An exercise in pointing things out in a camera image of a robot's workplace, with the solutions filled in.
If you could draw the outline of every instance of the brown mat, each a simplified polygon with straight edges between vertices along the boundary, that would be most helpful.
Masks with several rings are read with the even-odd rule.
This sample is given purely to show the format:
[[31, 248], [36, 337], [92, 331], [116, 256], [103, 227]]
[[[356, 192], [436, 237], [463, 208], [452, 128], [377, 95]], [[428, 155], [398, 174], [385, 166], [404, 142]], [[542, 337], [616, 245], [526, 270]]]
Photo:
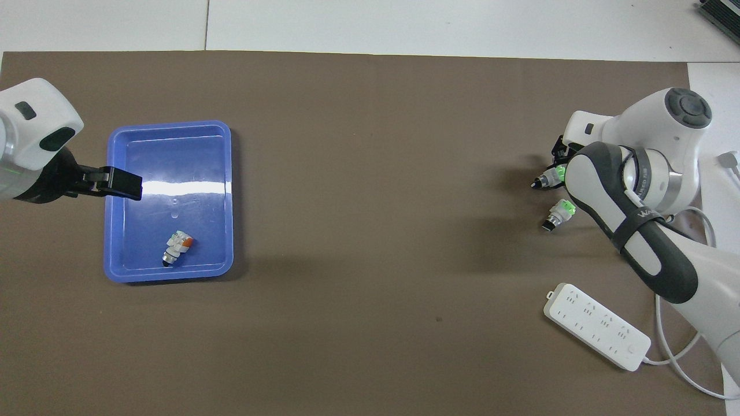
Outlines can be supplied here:
[[[593, 221], [546, 235], [565, 191], [529, 183], [574, 110], [687, 87], [684, 64], [5, 53], [0, 87], [36, 76], [84, 119], [81, 164], [123, 125], [227, 123], [235, 263], [114, 284], [101, 199], [0, 204], [0, 414], [724, 414], [542, 314], [567, 281], [653, 336], [650, 292]], [[692, 334], [671, 312], [678, 349]], [[721, 389], [705, 344], [685, 364]]]

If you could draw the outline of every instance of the black connector tip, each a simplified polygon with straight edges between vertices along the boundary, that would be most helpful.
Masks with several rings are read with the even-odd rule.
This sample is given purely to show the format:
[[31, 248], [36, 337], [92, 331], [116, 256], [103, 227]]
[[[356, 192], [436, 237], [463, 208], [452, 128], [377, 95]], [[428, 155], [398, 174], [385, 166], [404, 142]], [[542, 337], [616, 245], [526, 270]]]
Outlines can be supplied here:
[[545, 221], [542, 223], [542, 228], [546, 229], [547, 231], [551, 232], [555, 229], [555, 224], [551, 223], [550, 221]]

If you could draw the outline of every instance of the white floor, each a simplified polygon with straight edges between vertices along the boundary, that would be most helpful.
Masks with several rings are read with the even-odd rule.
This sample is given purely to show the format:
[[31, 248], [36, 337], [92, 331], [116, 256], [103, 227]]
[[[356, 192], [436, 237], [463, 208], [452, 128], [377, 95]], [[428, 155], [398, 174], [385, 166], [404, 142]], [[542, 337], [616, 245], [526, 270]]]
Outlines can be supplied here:
[[[740, 45], [701, 17], [697, 4], [0, 0], [0, 59], [15, 50], [280, 50], [691, 62], [691, 86], [714, 112], [701, 158], [704, 208], [720, 248], [740, 253], [739, 184], [715, 160], [740, 150]], [[729, 415], [740, 416], [738, 402], [728, 402]]]

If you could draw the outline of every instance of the blue plastic tray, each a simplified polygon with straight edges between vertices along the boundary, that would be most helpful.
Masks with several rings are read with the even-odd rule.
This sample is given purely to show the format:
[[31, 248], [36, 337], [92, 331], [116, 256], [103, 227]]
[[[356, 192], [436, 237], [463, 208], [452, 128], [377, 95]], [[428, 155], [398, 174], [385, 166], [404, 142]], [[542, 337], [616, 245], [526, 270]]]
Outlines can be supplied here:
[[[107, 196], [103, 268], [132, 283], [222, 275], [234, 261], [231, 132], [220, 121], [121, 127], [108, 164], [143, 178], [141, 201]], [[177, 230], [195, 242], [162, 265]]]

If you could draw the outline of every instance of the white power strip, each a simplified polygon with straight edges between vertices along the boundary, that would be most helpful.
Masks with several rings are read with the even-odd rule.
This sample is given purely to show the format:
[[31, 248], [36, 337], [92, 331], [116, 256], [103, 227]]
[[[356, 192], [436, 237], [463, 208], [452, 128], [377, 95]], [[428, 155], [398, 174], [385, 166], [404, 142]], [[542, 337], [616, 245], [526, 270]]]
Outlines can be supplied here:
[[572, 284], [548, 293], [545, 316], [625, 370], [635, 371], [650, 338]]

